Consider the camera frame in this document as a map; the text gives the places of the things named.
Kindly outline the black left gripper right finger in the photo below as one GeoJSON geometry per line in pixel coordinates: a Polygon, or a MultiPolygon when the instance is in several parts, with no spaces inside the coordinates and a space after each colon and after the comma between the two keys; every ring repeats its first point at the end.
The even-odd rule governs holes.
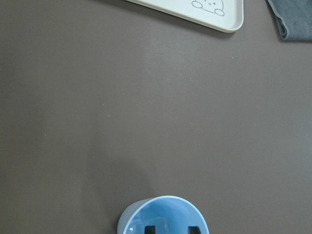
{"type": "Polygon", "coordinates": [[[198,226],[189,226],[188,227],[188,234],[199,234],[199,227],[198,226]]]}

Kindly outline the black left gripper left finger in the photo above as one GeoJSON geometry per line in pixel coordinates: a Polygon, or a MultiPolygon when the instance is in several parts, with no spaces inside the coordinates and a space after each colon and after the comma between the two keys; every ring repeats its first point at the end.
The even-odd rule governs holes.
{"type": "Polygon", "coordinates": [[[144,234],[156,234],[156,227],[155,226],[146,226],[144,228],[144,234]]]}

